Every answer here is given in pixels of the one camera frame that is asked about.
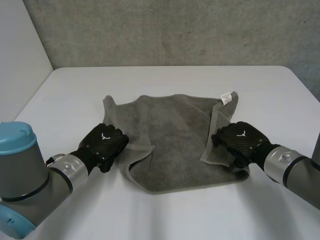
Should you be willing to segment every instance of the towel label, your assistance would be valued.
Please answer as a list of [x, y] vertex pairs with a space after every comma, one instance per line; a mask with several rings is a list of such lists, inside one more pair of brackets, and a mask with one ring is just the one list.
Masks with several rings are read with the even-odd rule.
[[223, 102], [223, 106], [230, 103], [231, 100], [232, 100], [232, 96], [231, 96], [231, 93], [230, 92], [227, 92], [223, 95], [220, 96], [221, 97], [221, 100]]

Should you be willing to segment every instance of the carbon fiber glove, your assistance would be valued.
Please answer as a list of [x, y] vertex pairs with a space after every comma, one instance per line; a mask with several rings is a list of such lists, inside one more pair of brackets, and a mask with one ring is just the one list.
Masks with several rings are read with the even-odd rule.
[[270, 144], [262, 132], [242, 121], [218, 129], [211, 139], [215, 148], [222, 145], [235, 157], [229, 166], [231, 169], [234, 167], [242, 169], [250, 163], [255, 163], [254, 153], [257, 146]]
[[106, 173], [128, 142], [128, 136], [120, 129], [100, 123], [80, 142], [79, 149], [70, 154], [82, 160], [89, 173], [96, 166]]

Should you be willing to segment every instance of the gray towel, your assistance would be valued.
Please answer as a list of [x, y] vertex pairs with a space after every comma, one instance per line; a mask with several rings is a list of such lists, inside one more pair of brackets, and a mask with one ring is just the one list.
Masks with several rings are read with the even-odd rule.
[[176, 94], [142, 95], [116, 105], [103, 100], [103, 122], [119, 128], [129, 144], [116, 159], [123, 176], [152, 194], [206, 188], [242, 181], [249, 169], [231, 172], [234, 158], [223, 147], [213, 148], [211, 135], [230, 123], [238, 95], [225, 106], [220, 99]]

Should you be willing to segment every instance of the silver metal joint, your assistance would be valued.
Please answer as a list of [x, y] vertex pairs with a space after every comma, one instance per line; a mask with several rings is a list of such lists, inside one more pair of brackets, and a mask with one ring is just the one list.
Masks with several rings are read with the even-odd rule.
[[292, 162], [301, 157], [300, 153], [285, 146], [278, 146], [273, 149], [265, 159], [264, 172], [273, 180], [283, 185], [286, 169]]
[[50, 165], [50, 168], [59, 169], [63, 172], [70, 180], [73, 191], [88, 180], [88, 170], [85, 164], [73, 155], [68, 154], [57, 159], [52, 165]]

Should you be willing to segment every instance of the blue cap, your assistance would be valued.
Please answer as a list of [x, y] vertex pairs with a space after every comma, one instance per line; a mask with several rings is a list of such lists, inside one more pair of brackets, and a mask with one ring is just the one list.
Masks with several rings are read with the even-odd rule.
[[14, 239], [24, 239], [36, 229], [27, 218], [20, 213], [0, 204], [0, 231]]
[[37, 142], [31, 126], [22, 121], [0, 123], [0, 155], [23, 152]]

